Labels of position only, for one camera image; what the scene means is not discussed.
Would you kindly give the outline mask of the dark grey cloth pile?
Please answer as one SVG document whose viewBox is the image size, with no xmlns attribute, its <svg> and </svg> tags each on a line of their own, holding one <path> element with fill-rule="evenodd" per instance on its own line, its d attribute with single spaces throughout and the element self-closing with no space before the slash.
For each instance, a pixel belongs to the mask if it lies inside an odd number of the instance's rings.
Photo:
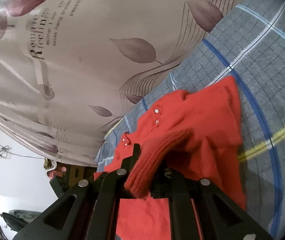
<svg viewBox="0 0 285 240">
<path fill-rule="evenodd" d="M 19 232 L 34 221 L 40 214 L 38 211 L 10 210 L 8 212 L 2 212 L 0 216 L 12 231 Z"/>
</svg>

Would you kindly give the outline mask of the red knit sweater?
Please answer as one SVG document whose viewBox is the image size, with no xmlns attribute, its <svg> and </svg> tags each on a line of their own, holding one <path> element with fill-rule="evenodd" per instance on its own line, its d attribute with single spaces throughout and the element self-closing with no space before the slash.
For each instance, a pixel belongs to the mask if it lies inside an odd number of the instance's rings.
<svg viewBox="0 0 285 240">
<path fill-rule="evenodd" d="M 163 160 L 186 178 L 210 179 L 245 208 L 237 158 L 242 144 L 241 102 L 234 77 L 196 93 L 176 90 L 157 100 L 139 118 L 136 131 L 121 136 L 105 171 L 120 168 L 135 144 L 141 155 L 125 182 L 134 198 L 120 202 L 116 233 L 121 239 L 170 239 L 168 201 L 149 194 Z"/>
</svg>

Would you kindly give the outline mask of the grey plaid bed sheet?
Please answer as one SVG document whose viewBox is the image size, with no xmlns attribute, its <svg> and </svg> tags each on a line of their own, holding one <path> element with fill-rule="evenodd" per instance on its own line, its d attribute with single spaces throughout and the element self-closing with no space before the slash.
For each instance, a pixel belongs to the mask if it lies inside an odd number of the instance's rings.
<svg viewBox="0 0 285 240">
<path fill-rule="evenodd" d="M 241 175 L 246 210 L 274 239 L 285 237 L 285 0 L 243 0 L 192 54 L 144 96 L 106 136 L 103 171 L 125 132 L 156 100 L 232 75 L 242 104 Z"/>
</svg>

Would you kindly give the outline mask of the beige leaf print curtain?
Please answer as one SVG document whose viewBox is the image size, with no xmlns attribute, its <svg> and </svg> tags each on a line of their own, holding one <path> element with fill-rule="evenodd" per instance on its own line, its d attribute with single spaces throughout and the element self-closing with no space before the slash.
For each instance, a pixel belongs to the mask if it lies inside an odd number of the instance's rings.
<svg viewBox="0 0 285 240">
<path fill-rule="evenodd" d="M 0 0 L 0 129 L 94 166 L 104 135 L 241 0 Z"/>
</svg>

